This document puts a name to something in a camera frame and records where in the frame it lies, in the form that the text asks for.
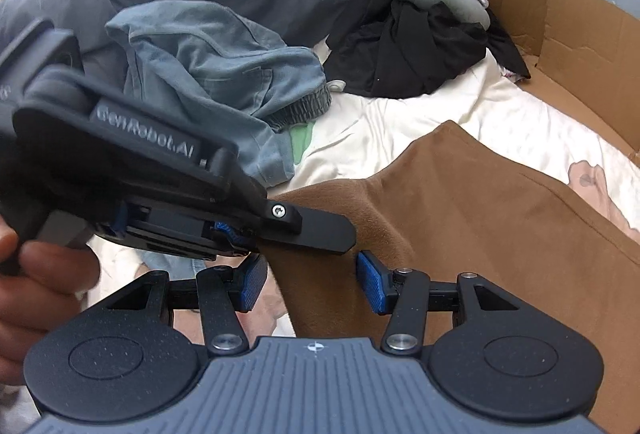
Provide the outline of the person left hand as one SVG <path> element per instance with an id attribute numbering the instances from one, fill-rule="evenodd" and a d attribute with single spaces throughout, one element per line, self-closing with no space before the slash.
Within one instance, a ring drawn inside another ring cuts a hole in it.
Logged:
<path id="1" fill-rule="evenodd" d="M 23 364 L 32 345 L 80 313 L 79 296 L 100 279 L 100 263 L 88 246 L 79 250 L 37 241 L 18 243 L 1 225 L 1 261 L 15 256 L 22 272 L 1 278 L 1 383 L 24 383 Z"/>

